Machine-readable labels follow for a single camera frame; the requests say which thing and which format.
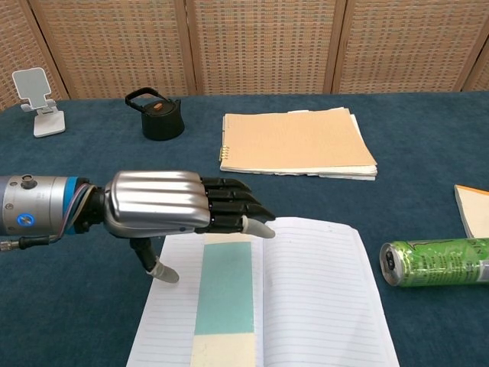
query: spiral binding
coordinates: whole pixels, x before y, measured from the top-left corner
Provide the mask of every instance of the spiral binding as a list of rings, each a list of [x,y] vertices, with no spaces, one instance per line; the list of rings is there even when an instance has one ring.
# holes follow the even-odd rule
[[[221,147],[221,152],[219,153],[219,159],[222,161],[223,159],[228,159],[228,158],[229,158],[229,147],[223,145]]]

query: spiral notebook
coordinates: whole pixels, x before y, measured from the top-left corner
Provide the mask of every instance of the spiral notebook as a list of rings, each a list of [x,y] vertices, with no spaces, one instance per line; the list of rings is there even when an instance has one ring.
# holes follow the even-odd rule
[[[128,367],[396,367],[358,231],[302,218],[274,239],[172,235],[177,284],[153,280]]]
[[[377,162],[346,108],[223,118],[222,171],[374,179]]]

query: kettle handle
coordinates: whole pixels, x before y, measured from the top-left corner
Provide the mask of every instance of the kettle handle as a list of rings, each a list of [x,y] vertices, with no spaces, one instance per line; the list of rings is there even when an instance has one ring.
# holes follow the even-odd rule
[[[135,90],[134,92],[129,93],[125,97],[125,104],[128,105],[129,107],[132,107],[133,109],[137,109],[139,112],[143,112],[144,113],[144,109],[143,109],[142,106],[140,106],[140,105],[132,102],[132,99],[134,99],[136,97],[139,97],[139,96],[142,96],[143,94],[151,94],[152,96],[161,98],[165,102],[171,102],[171,99],[166,99],[165,97],[163,97],[161,94],[159,94],[153,88],[150,88],[149,86],[146,86],[144,88],[140,88],[138,90]]]

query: cable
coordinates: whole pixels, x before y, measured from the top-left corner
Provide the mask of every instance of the cable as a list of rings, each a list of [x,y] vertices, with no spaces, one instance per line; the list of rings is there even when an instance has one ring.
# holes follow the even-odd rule
[[[85,206],[86,202],[90,198],[90,194],[92,193],[92,191],[94,191],[95,188],[96,188],[95,185],[90,185],[90,187],[88,189],[86,189],[86,191],[83,193],[83,197],[79,202],[78,208],[76,209],[76,212],[73,214],[73,218],[70,220],[70,223],[66,227],[67,229],[71,228],[73,226],[73,224],[75,223],[75,221],[78,219],[80,213],[83,210],[83,207]]]
[[[65,231],[66,231],[66,224],[68,223],[68,219],[70,217],[70,213],[71,211],[73,210],[73,206],[75,205],[75,202],[77,201],[77,199],[80,196],[80,194],[82,192],[84,192],[84,190],[88,187],[89,185],[87,183],[83,183],[81,184],[78,189],[76,190],[76,192],[73,194],[73,197],[71,198],[70,200],[70,204],[68,205],[68,209],[66,210],[66,213],[65,213],[65,216],[63,217],[63,223],[60,227],[60,230],[59,232],[57,233],[56,237],[54,237],[54,240],[53,242],[57,242],[61,239],[61,237],[63,237]]]

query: wicker screen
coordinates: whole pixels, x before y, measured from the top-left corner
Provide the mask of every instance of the wicker screen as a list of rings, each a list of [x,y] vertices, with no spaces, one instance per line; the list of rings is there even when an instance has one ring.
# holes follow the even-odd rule
[[[195,92],[182,0],[30,1],[72,98]]]
[[[187,0],[197,89],[322,93],[335,3]]]
[[[18,98],[12,73],[16,70],[42,67],[50,84],[51,94],[47,98],[66,98],[61,79],[53,61],[50,60],[42,35],[35,25],[31,10],[26,4],[12,0],[0,0],[0,110],[16,105]]]
[[[485,38],[487,0],[351,0],[334,93],[460,90]]]
[[[467,79],[464,90],[489,90],[489,38]]]

